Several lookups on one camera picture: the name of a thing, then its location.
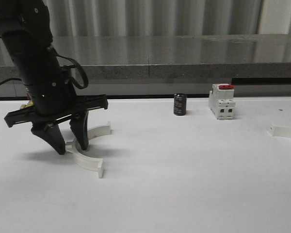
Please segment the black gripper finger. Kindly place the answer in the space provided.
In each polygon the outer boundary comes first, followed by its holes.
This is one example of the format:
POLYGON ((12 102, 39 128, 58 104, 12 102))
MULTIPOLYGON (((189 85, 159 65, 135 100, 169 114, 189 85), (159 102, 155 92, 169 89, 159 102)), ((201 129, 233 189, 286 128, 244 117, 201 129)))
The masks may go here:
POLYGON ((87 150, 89 145, 87 133, 88 111, 75 114, 70 120, 70 128, 75 135, 82 150, 87 150))
POLYGON ((50 127, 47 123, 34 123, 31 132, 46 141, 58 154, 65 154, 65 141, 58 125, 50 127))

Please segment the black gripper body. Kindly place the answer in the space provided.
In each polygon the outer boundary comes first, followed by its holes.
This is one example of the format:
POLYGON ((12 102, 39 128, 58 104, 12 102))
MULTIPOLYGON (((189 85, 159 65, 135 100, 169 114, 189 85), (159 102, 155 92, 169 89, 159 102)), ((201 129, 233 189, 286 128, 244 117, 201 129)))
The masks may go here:
POLYGON ((25 122, 59 124, 70 120, 71 129, 85 130, 89 110, 108 108, 105 95, 77 96, 68 80, 56 78, 42 83, 36 77, 21 80, 33 105, 9 112, 4 118, 8 127, 25 122))

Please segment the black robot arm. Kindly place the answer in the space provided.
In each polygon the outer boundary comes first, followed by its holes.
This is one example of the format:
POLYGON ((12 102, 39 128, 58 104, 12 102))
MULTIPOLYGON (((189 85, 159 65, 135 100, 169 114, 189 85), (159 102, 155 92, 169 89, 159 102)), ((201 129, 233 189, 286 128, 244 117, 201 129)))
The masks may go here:
POLYGON ((9 112, 9 127, 31 122, 32 134, 65 153, 65 141, 59 124, 69 121, 80 147, 88 148, 88 112, 107 109, 105 95, 78 96, 76 89, 85 89, 88 77, 74 59, 60 66, 59 54, 52 45, 49 10, 41 0, 0 0, 0 39, 3 41, 32 105, 9 112))

